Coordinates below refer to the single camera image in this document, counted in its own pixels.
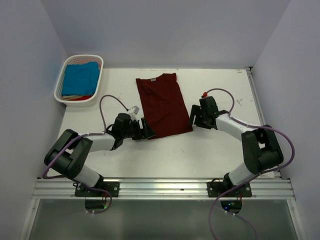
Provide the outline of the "dark red t shirt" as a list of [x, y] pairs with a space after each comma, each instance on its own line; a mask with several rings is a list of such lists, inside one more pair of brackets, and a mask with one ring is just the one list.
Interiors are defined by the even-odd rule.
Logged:
[[193, 131], [176, 73], [163, 73], [150, 79], [137, 78], [136, 85], [144, 118], [155, 132], [153, 139]]

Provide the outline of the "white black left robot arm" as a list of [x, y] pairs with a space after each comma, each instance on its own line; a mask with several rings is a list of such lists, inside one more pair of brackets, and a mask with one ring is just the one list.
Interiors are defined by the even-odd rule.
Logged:
[[44, 164], [47, 168], [42, 177], [49, 179], [47, 173], [53, 169], [61, 177], [85, 185], [87, 192], [92, 196], [99, 196], [104, 190], [104, 184], [101, 182], [103, 177], [85, 165], [89, 153], [114, 151], [126, 139], [139, 141], [155, 135], [144, 117], [136, 120], [128, 113], [118, 114], [114, 123], [106, 127], [102, 133], [79, 134], [67, 129], [46, 154]]

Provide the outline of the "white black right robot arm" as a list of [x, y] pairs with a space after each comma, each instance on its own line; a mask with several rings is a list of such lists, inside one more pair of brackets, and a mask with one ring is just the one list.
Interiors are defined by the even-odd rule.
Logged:
[[233, 118], [230, 112], [218, 109], [212, 96], [202, 97], [199, 105], [192, 105], [189, 124], [225, 132], [241, 142], [243, 163], [223, 177], [222, 189], [227, 196], [235, 196], [241, 190], [241, 183], [284, 161], [270, 126], [250, 126]]

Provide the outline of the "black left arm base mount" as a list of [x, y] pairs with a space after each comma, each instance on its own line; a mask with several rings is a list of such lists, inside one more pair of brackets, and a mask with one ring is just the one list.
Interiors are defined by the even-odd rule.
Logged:
[[80, 182], [72, 184], [75, 187], [74, 195], [76, 197], [84, 198], [98, 198], [98, 197], [118, 197], [120, 191], [119, 181], [104, 181], [98, 180], [97, 184], [93, 187], [86, 186]]

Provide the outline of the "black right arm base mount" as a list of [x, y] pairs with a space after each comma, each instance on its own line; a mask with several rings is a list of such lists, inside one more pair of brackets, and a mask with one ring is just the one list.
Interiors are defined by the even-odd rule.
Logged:
[[[216, 198], [222, 193], [228, 191], [231, 189], [232, 186], [226, 186], [222, 179], [214, 178], [213, 180], [206, 182], [206, 189], [207, 189], [207, 195], [209, 198]], [[233, 190], [227, 194], [225, 194], [223, 197], [226, 198], [250, 198], [252, 197], [252, 190], [249, 183], [246, 183], [245, 185], [242, 185], [236, 190]]]

